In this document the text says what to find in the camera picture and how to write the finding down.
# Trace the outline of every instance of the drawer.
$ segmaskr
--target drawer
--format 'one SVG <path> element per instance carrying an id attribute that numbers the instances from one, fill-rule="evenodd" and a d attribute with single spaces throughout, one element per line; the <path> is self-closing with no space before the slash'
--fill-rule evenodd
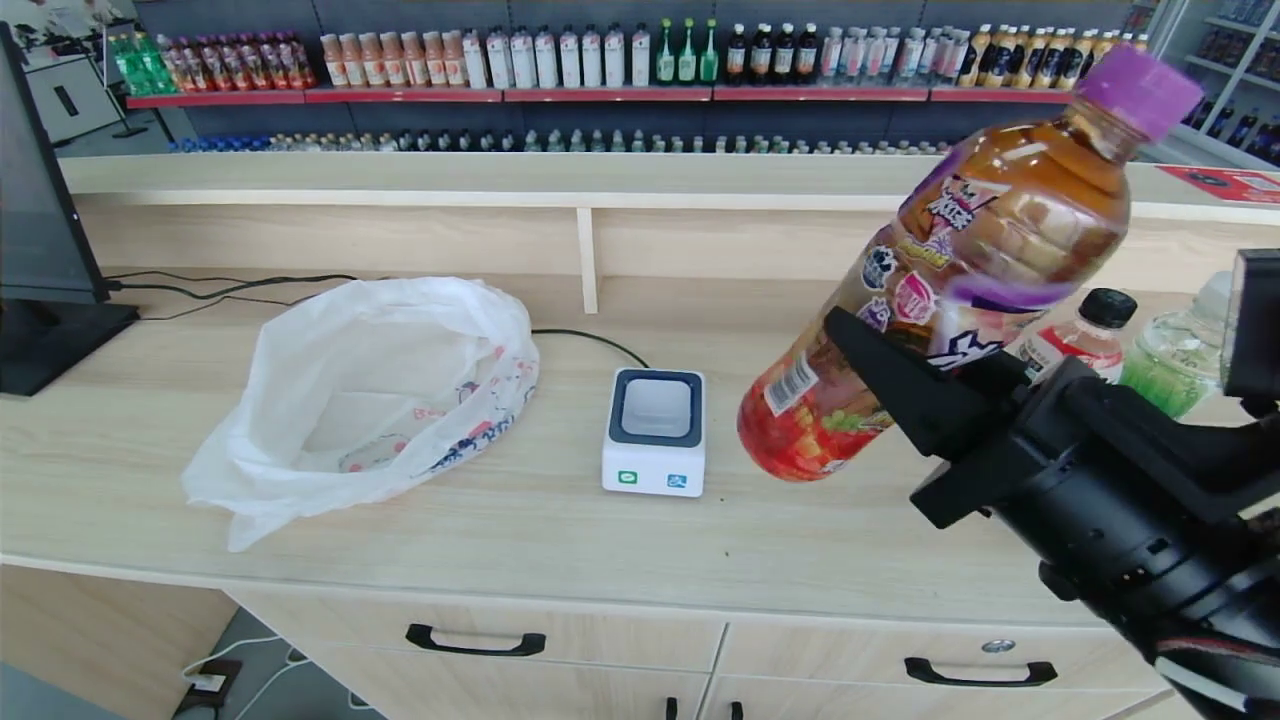
<path id="1" fill-rule="evenodd" d="M 415 650 L 404 639 L 410 625 L 431 626 L 430 639 L 447 648 L 511 650 L 526 633 L 547 637 L 535 660 L 598 662 L 630 667 L 668 667 L 710 671 L 724 624 L 703 620 L 666 620 L 380 602 L 324 596 L 239 592 L 230 593 L 259 620 L 289 642 L 323 642 Z"/>
<path id="2" fill-rule="evenodd" d="M 324 671 L 387 720 L 694 720 L 704 673 L 451 657 L 302 643 Z"/>
<path id="3" fill-rule="evenodd" d="M 1004 652 L 986 652 L 1012 647 Z M 787 625 L 731 623 L 721 665 L 731 675 L 923 684 L 904 660 L 920 657 L 947 676 L 1016 680 L 1028 662 L 1050 662 L 1052 689 L 1165 689 L 1169 685 L 1114 630 L 915 623 Z"/>
<path id="4" fill-rule="evenodd" d="M 701 720 L 1105 720 L 1143 691 L 969 689 L 717 676 Z"/>

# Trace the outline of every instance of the sticker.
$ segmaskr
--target sticker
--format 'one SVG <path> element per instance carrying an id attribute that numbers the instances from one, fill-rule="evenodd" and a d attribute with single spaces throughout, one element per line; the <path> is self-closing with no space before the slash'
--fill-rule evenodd
<path id="1" fill-rule="evenodd" d="M 897 258 L 893 256 L 893 250 L 877 245 L 863 261 L 863 286 L 872 291 L 884 290 L 884 281 L 893 274 L 895 269 L 897 269 Z"/>
<path id="2" fill-rule="evenodd" d="M 929 356 L 929 365 L 940 370 L 954 370 L 965 363 L 973 363 L 1001 348 L 998 340 L 982 342 L 978 331 L 965 331 L 947 341 L 947 351 Z"/>
<path id="3" fill-rule="evenodd" d="M 884 328 L 888 327 L 890 318 L 893 316 L 893 311 L 890 309 L 887 300 L 883 297 L 873 297 L 870 302 L 863 305 L 861 310 L 859 310 L 856 315 L 859 320 L 876 328 L 878 332 L 884 332 Z"/>
<path id="4" fill-rule="evenodd" d="M 902 322 L 923 325 L 933 316 L 937 297 L 933 288 L 919 273 L 911 273 L 899 281 L 893 291 L 893 315 Z"/>

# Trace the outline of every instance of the white bottle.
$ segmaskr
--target white bottle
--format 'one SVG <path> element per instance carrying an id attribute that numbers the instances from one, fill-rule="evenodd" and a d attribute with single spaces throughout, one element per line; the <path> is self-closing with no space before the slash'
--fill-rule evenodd
<path id="1" fill-rule="evenodd" d="M 534 38 L 534 60 L 538 64 L 538 87 L 552 90 L 559 87 L 559 72 L 556 68 L 556 36 L 550 28 L 538 28 Z"/>
<path id="2" fill-rule="evenodd" d="M 822 64 L 818 67 L 818 81 L 822 85 L 833 85 L 836 73 L 840 69 L 840 51 L 845 45 L 844 28 L 833 27 L 827 29 L 827 38 L 822 41 Z"/>
<path id="3" fill-rule="evenodd" d="M 511 87 L 512 76 L 511 42 L 502 28 L 495 27 L 484 44 L 489 55 L 489 73 L 493 77 L 493 86 L 498 90 L 507 90 Z"/>
<path id="4" fill-rule="evenodd" d="M 511 63 L 516 87 L 529 90 L 538 85 L 538 61 L 534 59 L 534 38 L 524 26 L 511 36 Z"/>
<path id="5" fill-rule="evenodd" d="M 462 36 L 462 58 L 467 64 L 467 81 L 471 83 L 471 88 L 484 90 L 489 87 L 489 76 L 484 68 L 484 45 L 479 32 L 468 29 Z"/>
<path id="6" fill-rule="evenodd" d="M 564 26 L 561 35 L 561 74 L 564 76 L 564 87 L 582 87 L 582 54 L 573 26 Z"/>
<path id="7" fill-rule="evenodd" d="M 644 23 L 636 26 L 631 36 L 631 86 L 649 87 L 649 29 Z"/>
<path id="8" fill-rule="evenodd" d="M 607 87 L 622 87 L 627 74 L 626 44 L 627 37 L 622 35 L 622 28 L 617 23 L 609 26 L 609 32 L 604 36 L 604 85 Z"/>
<path id="9" fill-rule="evenodd" d="M 600 87 L 604 77 L 600 67 L 600 33 L 595 32 L 595 26 L 586 26 L 582 33 L 582 86 Z"/>

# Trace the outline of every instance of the bottle cap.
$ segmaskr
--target bottle cap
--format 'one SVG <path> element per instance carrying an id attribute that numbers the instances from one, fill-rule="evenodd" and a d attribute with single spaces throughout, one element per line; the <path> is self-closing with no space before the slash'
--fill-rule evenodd
<path id="1" fill-rule="evenodd" d="M 1199 86 L 1129 45 L 1117 45 L 1076 87 L 1076 95 L 1158 142 L 1199 104 Z"/>
<path id="2" fill-rule="evenodd" d="M 1080 302 L 1080 316 L 1098 325 L 1112 331 L 1125 327 L 1129 318 L 1138 310 L 1138 301 L 1108 287 L 1098 287 L 1089 291 Z"/>

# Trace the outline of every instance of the barcode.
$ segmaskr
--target barcode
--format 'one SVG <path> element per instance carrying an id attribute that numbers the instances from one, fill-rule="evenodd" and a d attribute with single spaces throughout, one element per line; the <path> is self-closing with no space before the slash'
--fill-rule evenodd
<path id="1" fill-rule="evenodd" d="M 809 361 L 801 352 L 781 378 L 764 388 L 764 401 L 769 404 L 769 410 L 777 418 L 795 405 L 815 384 L 818 384 L 818 377 L 813 374 Z"/>

